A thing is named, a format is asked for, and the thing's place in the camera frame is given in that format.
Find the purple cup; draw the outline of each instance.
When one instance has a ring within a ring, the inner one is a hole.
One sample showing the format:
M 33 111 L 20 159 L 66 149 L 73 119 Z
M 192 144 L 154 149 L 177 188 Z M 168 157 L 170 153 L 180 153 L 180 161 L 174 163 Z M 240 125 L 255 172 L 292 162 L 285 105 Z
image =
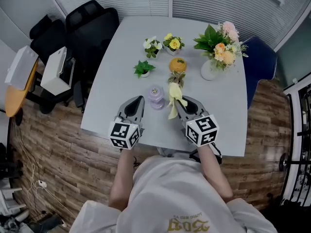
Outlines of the purple cup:
M 148 91 L 148 98 L 150 100 L 150 105 L 155 110 L 161 110 L 164 107 L 164 90 L 159 85 L 152 85 Z

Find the white printer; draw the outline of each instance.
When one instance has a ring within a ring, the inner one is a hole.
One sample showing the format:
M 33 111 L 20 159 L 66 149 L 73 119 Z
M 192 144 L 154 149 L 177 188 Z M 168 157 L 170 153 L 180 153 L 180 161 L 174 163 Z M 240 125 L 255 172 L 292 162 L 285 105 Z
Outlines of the white printer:
M 41 80 L 41 86 L 58 95 L 71 88 L 75 59 L 72 52 L 63 47 L 49 56 Z
M 38 55 L 29 46 L 18 50 L 4 82 L 18 90 L 24 90 L 37 58 Z

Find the white table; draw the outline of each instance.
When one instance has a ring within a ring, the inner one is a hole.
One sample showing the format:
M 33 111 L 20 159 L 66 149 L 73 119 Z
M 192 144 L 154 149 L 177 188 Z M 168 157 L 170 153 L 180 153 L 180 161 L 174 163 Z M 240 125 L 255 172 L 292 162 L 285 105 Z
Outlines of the white table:
M 202 50 L 195 50 L 194 38 L 204 33 L 207 23 L 169 17 L 126 17 L 116 31 L 96 74 L 81 128 L 108 138 L 109 123 L 114 120 L 121 104 L 128 99 L 143 95 L 145 111 L 142 119 L 143 132 L 140 143 L 176 150 L 192 151 L 180 129 L 177 117 L 168 120 L 171 107 L 161 111 L 151 108 L 147 92 L 152 84 L 164 88 L 168 101 L 169 63 L 171 55 L 161 50 L 156 59 L 148 59 L 143 49 L 146 38 L 157 36 L 163 42 L 167 33 L 183 37 L 185 47 L 175 57 L 187 62 L 183 95 L 200 101 L 205 109 L 214 114 L 219 126 L 216 146 L 223 155 L 244 156 L 247 128 L 247 95 L 243 60 L 239 57 L 235 67 L 222 73 L 215 81 L 206 81 L 200 75 L 206 57 Z M 156 69 L 147 78 L 138 79 L 133 67 L 138 60 L 148 62 Z

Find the white t-shirt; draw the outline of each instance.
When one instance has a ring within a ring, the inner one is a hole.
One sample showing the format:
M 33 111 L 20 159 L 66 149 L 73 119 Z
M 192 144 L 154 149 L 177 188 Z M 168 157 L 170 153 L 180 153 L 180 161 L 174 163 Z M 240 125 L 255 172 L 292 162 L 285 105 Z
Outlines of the white t-shirt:
M 151 157 L 134 174 L 121 212 L 87 201 L 70 233 L 277 233 L 242 199 L 225 204 L 192 160 Z

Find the white cable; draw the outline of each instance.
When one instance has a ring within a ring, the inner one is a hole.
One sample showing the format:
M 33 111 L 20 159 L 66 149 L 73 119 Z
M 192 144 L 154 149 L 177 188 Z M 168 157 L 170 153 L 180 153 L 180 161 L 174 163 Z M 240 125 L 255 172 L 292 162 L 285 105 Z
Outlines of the white cable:
M 17 136 L 16 124 L 15 124 L 15 134 L 16 134 L 16 138 L 17 138 L 19 144 L 21 145 L 21 148 L 22 148 L 23 151 L 25 152 L 25 154 L 26 154 L 26 156 L 27 156 L 27 158 L 28 158 L 28 161 L 29 161 L 29 163 L 31 164 L 31 167 L 32 167 L 32 176 L 31 176 L 31 178 L 30 178 L 30 184 L 31 184 L 31 186 L 30 186 L 30 188 L 27 190 L 28 199 L 29 199 L 29 191 L 32 189 L 32 187 L 34 187 L 34 189 L 35 189 L 35 197 L 36 197 L 36 198 L 37 198 L 37 195 L 38 195 L 38 193 L 37 193 L 38 189 L 39 189 L 39 188 L 40 188 L 40 189 L 43 189 L 43 190 L 45 190 L 52 198 L 54 198 L 57 202 L 59 202 L 67 211 L 69 211 L 69 212 L 73 215 L 74 218 L 76 218 L 76 216 L 75 216 L 66 206 L 64 206 L 56 197 L 54 197 L 45 187 L 37 186 L 37 182 L 39 183 L 39 181 L 36 181 L 35 184 L 33 184 L 33 182 L 34 182 L 34 176 L 35 176 L 35 165 L 34 165 L 33 163 L 31 163 L 31 161 L 30 161 L 30 159 L 29 159 L 29 157 L 28 157 L 27 152 L 25 151 L 25 149 L 24 149 L 22 143 L 19 141 L 19 138 L 18 138 L 18 136 Z

